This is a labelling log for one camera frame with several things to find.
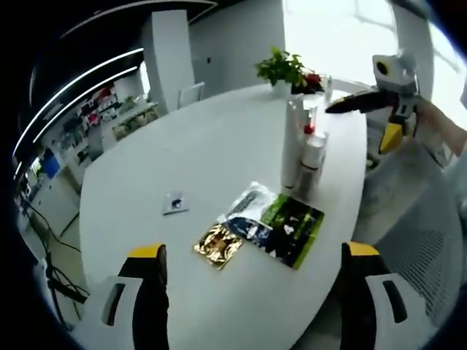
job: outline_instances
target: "green plant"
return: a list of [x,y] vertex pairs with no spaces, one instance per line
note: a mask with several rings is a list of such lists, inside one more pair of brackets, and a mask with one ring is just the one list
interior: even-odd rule
[[306,86],[306,80],[300,62],[300,55],[291,55],[287,51],[271,48],[272,57],[255,64],[256,75],[275,86],[279,80],[284,80],[295,86]]

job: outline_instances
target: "gold package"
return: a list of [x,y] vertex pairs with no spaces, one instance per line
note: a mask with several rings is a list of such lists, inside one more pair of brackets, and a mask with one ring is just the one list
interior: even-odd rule
[[241,238],[235,236],[222,224],[213,225],[193,246],[195,252],[204,255],[218,270],[232,258],[242,246]]

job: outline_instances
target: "red cap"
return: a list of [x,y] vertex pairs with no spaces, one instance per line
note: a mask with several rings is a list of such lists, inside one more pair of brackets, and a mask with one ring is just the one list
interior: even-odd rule
[[304,127],[304,133],[305,135],[311,135],[312,133],[314,133],[314,126],[306,124]]

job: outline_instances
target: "potted plant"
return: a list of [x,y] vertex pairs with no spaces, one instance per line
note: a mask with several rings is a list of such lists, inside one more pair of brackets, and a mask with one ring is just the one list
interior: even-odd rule
[[300,55],[291,55],[277,47],[271,48],[271,54],[272,57],[255,64],[255,68],[259,78],[271,83],[276,97],[288,96],[292,85],[306,86]]

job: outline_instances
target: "office chair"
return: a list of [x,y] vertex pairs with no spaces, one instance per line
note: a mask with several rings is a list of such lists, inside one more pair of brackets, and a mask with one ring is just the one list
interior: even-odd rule
[[177,109],[189,106],[203,99],[204,83],[200,82],[178,92]]

